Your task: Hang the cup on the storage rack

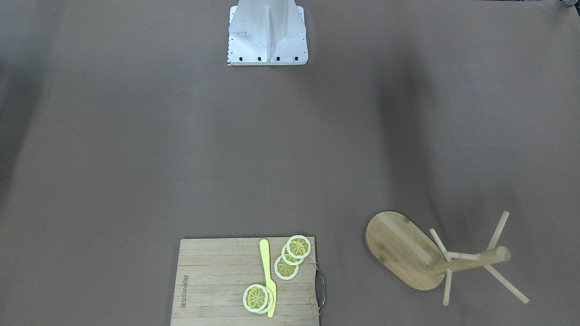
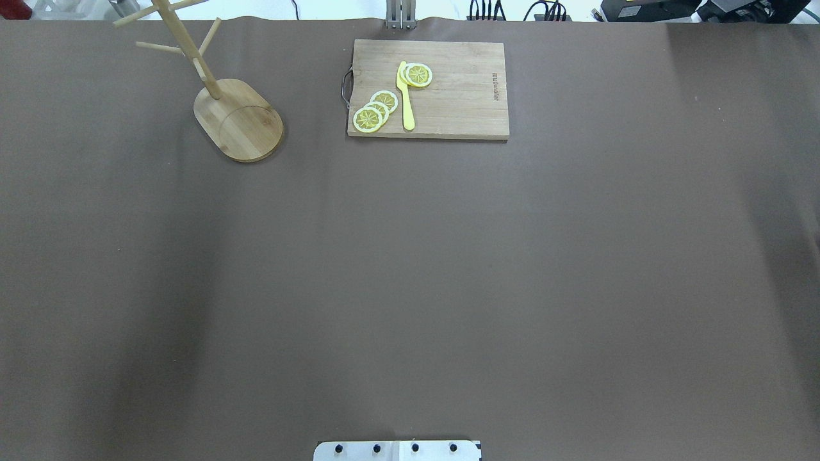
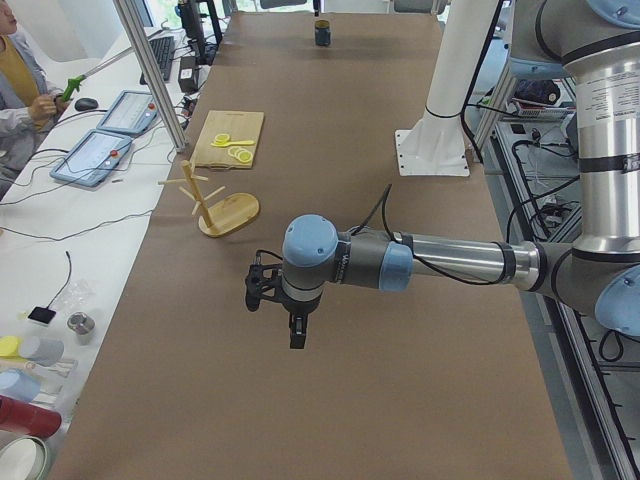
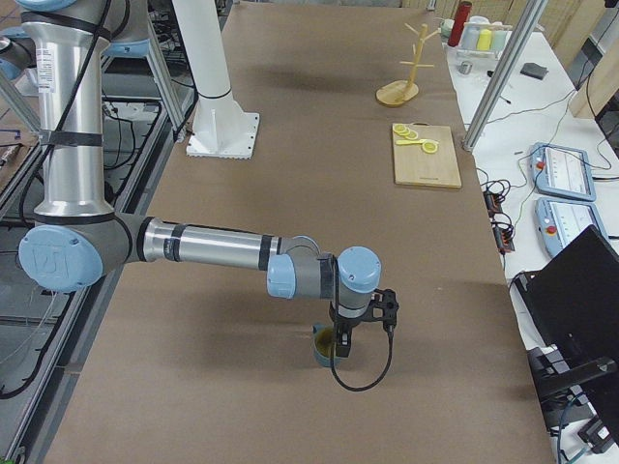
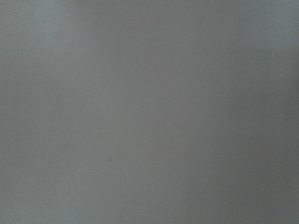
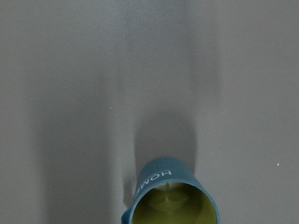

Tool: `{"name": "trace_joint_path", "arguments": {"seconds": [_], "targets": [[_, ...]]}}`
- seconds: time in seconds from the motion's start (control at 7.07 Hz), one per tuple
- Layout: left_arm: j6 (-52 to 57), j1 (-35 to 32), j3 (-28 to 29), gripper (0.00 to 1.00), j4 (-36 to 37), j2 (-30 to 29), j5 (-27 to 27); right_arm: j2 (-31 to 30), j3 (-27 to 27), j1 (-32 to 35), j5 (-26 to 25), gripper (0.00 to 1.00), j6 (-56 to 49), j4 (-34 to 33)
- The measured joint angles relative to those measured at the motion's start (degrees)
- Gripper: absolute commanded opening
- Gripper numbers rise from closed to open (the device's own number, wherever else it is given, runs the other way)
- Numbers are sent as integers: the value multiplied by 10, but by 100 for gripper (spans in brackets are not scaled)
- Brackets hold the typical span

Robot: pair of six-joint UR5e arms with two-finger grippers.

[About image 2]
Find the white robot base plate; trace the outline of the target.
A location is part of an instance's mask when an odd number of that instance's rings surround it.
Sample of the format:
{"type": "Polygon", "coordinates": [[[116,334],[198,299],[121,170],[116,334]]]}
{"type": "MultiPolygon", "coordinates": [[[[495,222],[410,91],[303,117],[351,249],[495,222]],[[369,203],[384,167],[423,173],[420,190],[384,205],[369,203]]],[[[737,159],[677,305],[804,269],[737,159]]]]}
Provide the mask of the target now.
{"type": "Polygon", "coordinates": [[[480,441],[326,441],[313,460],[481,460],[480,441]]]}

